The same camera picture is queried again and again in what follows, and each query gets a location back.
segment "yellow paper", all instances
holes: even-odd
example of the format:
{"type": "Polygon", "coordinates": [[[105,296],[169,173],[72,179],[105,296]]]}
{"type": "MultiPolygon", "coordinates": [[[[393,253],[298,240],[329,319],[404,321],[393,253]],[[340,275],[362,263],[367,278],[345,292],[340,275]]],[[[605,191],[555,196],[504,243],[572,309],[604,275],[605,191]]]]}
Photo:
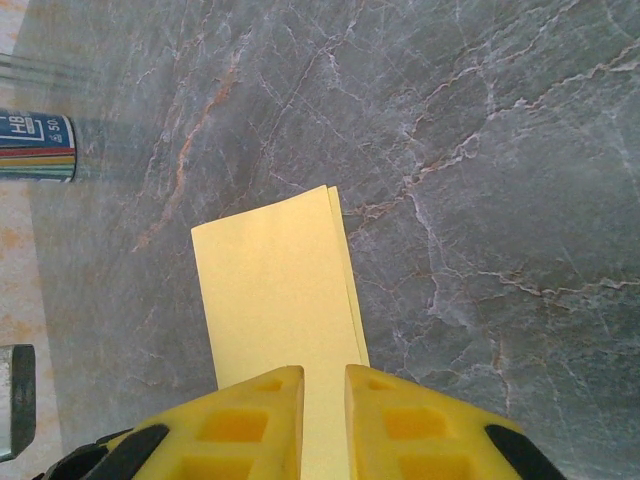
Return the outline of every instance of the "yellow paper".
{"type": "Polygon", "coordinates": [[[320,187],[192,235],[219,387],[302,365],[302,479],[347,480],[344,369],[368,357],[337,192],[320,187]]]}

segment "gray marble countertop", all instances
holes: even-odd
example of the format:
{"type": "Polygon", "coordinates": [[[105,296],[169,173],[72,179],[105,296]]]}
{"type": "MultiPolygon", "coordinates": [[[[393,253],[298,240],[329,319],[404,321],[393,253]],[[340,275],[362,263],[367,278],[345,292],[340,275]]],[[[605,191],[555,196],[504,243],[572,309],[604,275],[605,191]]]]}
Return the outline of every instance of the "gray marble countertop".
{"type": "Polygon", "coordinates": [[[640,475],[640,10],[32,0],[70,114],[31,188],[66,450],[215,388],[190,228],[337,185],[373,366],[640,475]]]}

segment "yellow sheet of paper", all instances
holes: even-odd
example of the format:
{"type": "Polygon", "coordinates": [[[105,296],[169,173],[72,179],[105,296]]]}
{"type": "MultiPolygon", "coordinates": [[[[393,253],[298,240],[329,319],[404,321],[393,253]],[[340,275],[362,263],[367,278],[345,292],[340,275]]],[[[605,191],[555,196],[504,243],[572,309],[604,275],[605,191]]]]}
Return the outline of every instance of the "yellow sheet of paper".
{"type": "Polygon", "coordinates": [[[303,480],[347,480],[344,369],[368,365],[337,191],[192,231],[220,388],[305,368],[303,480]]]}

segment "blue label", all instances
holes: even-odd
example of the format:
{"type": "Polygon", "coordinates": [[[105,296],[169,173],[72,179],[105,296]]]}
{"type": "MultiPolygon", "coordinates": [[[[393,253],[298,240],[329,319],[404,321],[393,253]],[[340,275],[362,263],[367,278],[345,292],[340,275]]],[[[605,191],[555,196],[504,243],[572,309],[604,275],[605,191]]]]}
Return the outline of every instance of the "blue label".
{"type": "Polygon", "coordinates": [[[0,148],[75,148],[71,122],[63,115],[0,108],[0,148]]]}

